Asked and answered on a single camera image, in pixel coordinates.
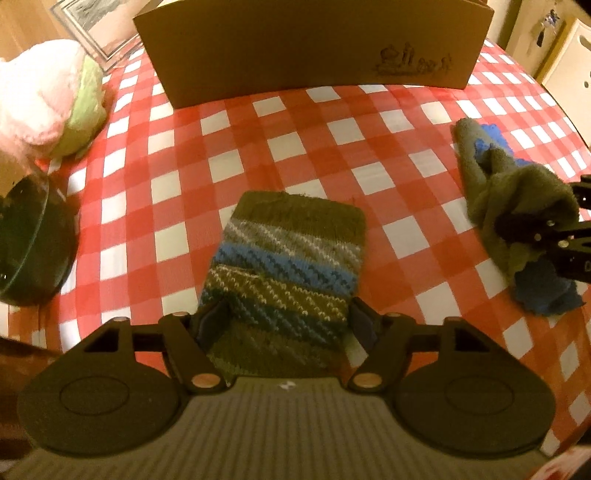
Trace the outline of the striped knitted sock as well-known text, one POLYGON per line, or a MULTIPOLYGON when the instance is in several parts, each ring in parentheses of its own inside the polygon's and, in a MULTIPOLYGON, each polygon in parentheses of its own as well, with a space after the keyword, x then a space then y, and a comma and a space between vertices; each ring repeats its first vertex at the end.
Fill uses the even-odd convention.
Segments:
POLYGON ((366 227, 353 205, 245 192, 201 292, 202 304, 228 301, 235 315, 213 339, 197 334, 213 365, 228 378, 341 373, 366 227))

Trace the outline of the grey and blue cloth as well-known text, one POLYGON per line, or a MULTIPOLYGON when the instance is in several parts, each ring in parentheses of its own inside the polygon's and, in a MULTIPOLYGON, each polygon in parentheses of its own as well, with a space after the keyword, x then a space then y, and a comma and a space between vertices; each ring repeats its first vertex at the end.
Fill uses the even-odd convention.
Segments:
POLYGON ((543 165, 514 157, 495 124, 463 118, 451 127, 469 220, 515 301, 535 315, 584 305, 573 279, 561 277, 544 241, 579 220, 572 187, 543 165))

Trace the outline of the red white checkered tablecloth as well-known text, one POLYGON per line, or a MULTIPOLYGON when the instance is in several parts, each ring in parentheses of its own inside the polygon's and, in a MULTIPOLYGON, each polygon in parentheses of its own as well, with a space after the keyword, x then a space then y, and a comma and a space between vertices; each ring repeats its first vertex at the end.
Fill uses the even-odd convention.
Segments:
POLYGON ((248 190, 352 203, 368 222, 360 296, 438 324, 459 315, 552 387, 554 452, 590 423, 590 311, 526 313, 466 215, 451 124, 495 124, 520 158, 572 180, 590 153, 515 60, 485 43, 462 90, 318 87, 174 109, 146 53, 106 75, 109 118, 88 153, 48 171, 81 214, 77 260, 41 307, 3 307, 4 336, 66 350, 102 322, 192 311, 248 190))

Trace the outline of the white cabinet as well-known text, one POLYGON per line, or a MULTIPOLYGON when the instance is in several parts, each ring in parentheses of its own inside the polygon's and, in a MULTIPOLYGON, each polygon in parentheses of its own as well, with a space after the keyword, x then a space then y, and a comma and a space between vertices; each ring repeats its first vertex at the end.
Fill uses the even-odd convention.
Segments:
POLYGON ((590 147, 590 27, 587 24, 576 17, 566 20, 537 80, 590 147))

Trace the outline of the glass jar with green lid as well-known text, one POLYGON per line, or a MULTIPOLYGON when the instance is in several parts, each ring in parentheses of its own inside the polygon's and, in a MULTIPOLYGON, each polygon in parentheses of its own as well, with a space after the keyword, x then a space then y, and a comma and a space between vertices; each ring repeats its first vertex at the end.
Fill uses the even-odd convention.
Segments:
POLYGON ((1 155, 1 301, 49 301, 67 279, 78 245, 76 217, 46 173, 1 155))

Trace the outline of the wooden door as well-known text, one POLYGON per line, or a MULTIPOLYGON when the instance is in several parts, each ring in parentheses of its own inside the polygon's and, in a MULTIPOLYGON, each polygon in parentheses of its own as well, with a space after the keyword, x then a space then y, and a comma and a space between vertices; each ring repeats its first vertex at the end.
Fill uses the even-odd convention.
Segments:
POLYGON ((543 66, 553 44, 563 29, 565 19, 577 17, 590 24, 590 2, 570 0, 488 0, 494 11, 487 37, 497 43, 532 76, 543 66), (536 46, 540 21, 551 8, 556 8, 561 21, 556 36, 542 48, 536 46))

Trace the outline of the brown cardboard box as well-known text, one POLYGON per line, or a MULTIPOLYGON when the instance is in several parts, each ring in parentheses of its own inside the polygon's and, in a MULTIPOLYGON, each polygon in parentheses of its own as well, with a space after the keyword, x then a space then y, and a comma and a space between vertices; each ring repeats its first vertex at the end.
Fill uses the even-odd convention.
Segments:
POLYGON ((174 108, 322 86, 463 89, 484 1, 160 1, 133 19, 174 108))

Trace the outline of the pink starfish plush toy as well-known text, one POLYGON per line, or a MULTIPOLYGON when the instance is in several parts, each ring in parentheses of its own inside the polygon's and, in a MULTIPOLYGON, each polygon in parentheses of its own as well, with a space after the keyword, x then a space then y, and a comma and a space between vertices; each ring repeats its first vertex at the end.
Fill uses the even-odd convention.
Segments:
POLYGON ((65 157, 103 126, 103 72, 71 39, 36 44, 1 61, 1 151, 19 160, 65 157))

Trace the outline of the clear acrylic picture frame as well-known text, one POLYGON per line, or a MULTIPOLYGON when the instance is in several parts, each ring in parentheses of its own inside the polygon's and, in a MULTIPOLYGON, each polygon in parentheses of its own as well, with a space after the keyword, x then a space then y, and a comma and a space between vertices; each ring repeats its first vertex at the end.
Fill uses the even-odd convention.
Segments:
POLYGON ((145 0, 68 0, 57 1, 50 11, 109 73, 139 48, 134 17, 147 5, 145 0))

